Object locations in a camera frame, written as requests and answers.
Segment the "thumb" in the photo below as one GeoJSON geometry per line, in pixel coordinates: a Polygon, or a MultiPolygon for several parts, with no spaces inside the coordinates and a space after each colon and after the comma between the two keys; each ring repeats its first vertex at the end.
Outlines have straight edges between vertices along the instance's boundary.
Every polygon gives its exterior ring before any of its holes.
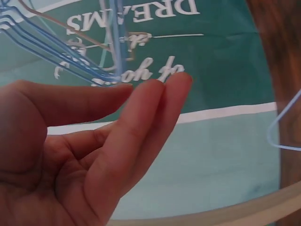
{"type": "Polygon", "coordinates": [[[100,119],[115,112],[132,92],[18,81],[0,89],[0,169],[24,172],[36,164],[48,126],[100,119]]]}

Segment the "blue wire hanger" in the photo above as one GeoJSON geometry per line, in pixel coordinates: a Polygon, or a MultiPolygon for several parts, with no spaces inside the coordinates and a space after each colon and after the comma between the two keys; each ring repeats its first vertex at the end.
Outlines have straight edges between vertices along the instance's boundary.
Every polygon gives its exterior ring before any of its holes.
{"type": "MultiPolygon", "coordinates": [[[[122,66],[120,65],[121,60],[116,62],[117,65],[119,65],[119,67],[118,67],[119,70],[116,71],[117,72],[116,74],[112,74],[112,73],[108,73],[108,72],[104,71],[102,68],[97,66],[94,62],[92,62],[90,59],[88,59],[85,56],[80,55],[77,51],[71,49],[67,44],[65,44],[64,42],[59,40],[56,36],[46,32],[42,28],[40,28],[37,25],[35,25],[34,23],[32,23],[30,20],[28,20],[28,18],[26,16],[24,16],[20,12],[20,10],[17,7],[9,6],[8,5],[9,2],[10,2],[10,0],[0,0],[0,20],[6,19],[6,20],[10,21],[10,23],[7,21],[0,22],[1,25],[8,26],[21,39],[25,40],[26,42],[31,43],[32,45],[36,46],[37,48],[39,48],[43,51],[46,51],[48,54],[50,54],[52,56],[55,56],[67,63],[70,63],[71,65],[81,69],[85,73],[92,75],[93,78],[100,78],[103,81],[114,82],[114,83],[120,81],[120,76],[122,73],[122,66]],[[55,48],[51,47],[49,44],[43,42],[42,40],[38,39],[34,35],[31,35],[29,32],[27,32],[25,29],[23,29],[10,15],[3,14],[4,12],[8,12],[8,11],[16,12],[31,28],[33,28],[34,31],[38,32],[40,35],[45,37],[47,40],[50,40],[50,43],[55,44],[57,47],[62,49],[64,51],[64,53],[58,52],[55,48]]],[[[75,72],[74,70],[71,70],[71,69],[67,68],[66,66],[60,65],[59,63],[42,55],[41,53],[37,52],[36,50],[33,50],[32,48],[22,44],[16,38],[14,38],[8,31],[6,31],[6,29],[0,29],[0,31],[5,33],[15,44],[24,48],[25,50],[41,57],[44,60],[47,60],[48,62],[50,62],[56,66],[63,67],[66,71],[73,73],[74,75],[76,75],[90,83],[100,86],[100,84],[94,82],[93,80],[80,75],[78,72],[75,72]]]]}
{"type": "Polygon", "coordinates": [[[298,93],[293,97],[293,99],[288,103],[288,105],[283,109],[283,111],[276,117],[276,119],[271,123],[271,125],[268,128],[267,132],[267,139],[268,143],[276,148],[283,148],[293,151],[301,151],[301,147],[293,147],[293,146],[285,146],[285,145],[278,145],[276,144],[272,139],[272,131],[273,129],[278,125],[279,121],[285,116],[285,114],[292,108],[292,106],[298,101],[298,99],[301,96],[301,89],[298,91],[298,93]]]}

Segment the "hand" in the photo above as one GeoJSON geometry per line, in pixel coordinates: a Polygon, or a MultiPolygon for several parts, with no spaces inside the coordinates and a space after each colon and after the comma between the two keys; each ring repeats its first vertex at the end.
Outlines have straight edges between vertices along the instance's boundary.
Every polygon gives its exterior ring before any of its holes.
{"type": "Polygon", "coordinates": [[[185,73],[134,91],[19,81],[0,89],[0,225],[104,226],[172,132],[191,86],[185,73]],[[47,127],[119,119],[93,131],[47,127]]]}

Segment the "white stripe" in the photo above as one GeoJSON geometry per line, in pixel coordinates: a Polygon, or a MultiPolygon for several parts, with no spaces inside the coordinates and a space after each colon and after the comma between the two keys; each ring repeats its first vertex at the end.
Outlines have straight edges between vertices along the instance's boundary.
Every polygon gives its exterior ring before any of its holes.
{"type": "MultiPolygon", "coordinates": [[[[203,110],[198,112],[184,113],[181,114],[177,124],[188,123],[194,121],[202,121],[208,119],[224,118],[234,115],[242,114],[256,114],[263,112],[271,112],[277,109],[276,103],[266,103],[260,105],[240,105],[232,107],[224,107],[210,110],[203,110]]],[[[66,134],[73,133],[82,130],[91,130],[96,129],[101,126],[107,125],[111,122],[100,122],[100,123],[90,123],[90,124],[77,124],[77,125],[68,125],[68,126],[57,126],[49,127],[48,134],[66,134]]]]}
{"type": "Polygon", "coordinates": [[[173,37],[189,37],[189,36],[204,36],[204,34],[175,34],[175,35],[162,35],[162,36],[154,36],[155,39],[161,38],[173,38],[173,37]]]}
{"type": "MultiPolygon", "coordinates": [[[[175,38],[175,37],[190,37],[190,36],[204,36],[203,34],[175,34],[175,35],[162,35],[162,36],[154,36],[155,39],[161,38],[175,38]]],[[[86,46],[86,48],[95,48],[97,45],[86,46]]]]}
{"type": "MultiPolygon", "coordinates": [[[[59,8],[59,7],[62,7],[62,6],[65,6],[65,5],[69,5],[71,3],[74,3],[74,2],[78,2],[78,1],[82,1],[82,0],[63,0],[61,2],[57,2],[57,3],[54,3],[52,5],[49,5],[49,6],[45,6],[43,8],[40,8],[38,9],[37,11],[40,12],[40,13],[45,13],[45,12],[48,12],[48,11],[51,11],[53,9],[56,9],[56,8],[59,8]]],[[[36,14],[34,13],[28,13],[25,15],[27,18],[32,18],[34,16],[36,16],[36,14]]],[[[18,18],[16,19],[16,22],[17,23],[20,23],[22,22],[23,19],[22,18],[18,18]]],[[[5,30],[7,30],[9,27],[8,26],[0,26],[0,28],[3,28],[5,30]]]]}

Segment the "brown wood grain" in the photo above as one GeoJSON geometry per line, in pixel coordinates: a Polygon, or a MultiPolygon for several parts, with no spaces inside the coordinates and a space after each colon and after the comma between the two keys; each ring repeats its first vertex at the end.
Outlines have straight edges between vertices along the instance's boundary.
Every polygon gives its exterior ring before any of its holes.
{"type": "MultiPolygon", "coordinates": [[[[278,113],[301,88],[301,0],[247,0],[268,60],[278,113]]],[[[280,143],[301,146],[301,100],[279,123],[280,143]]],[[[301,152],[281,150],[281,188],[301,181],[301,152]]],[[[301,226],[301,210],[278,226],[301,226]]]]}

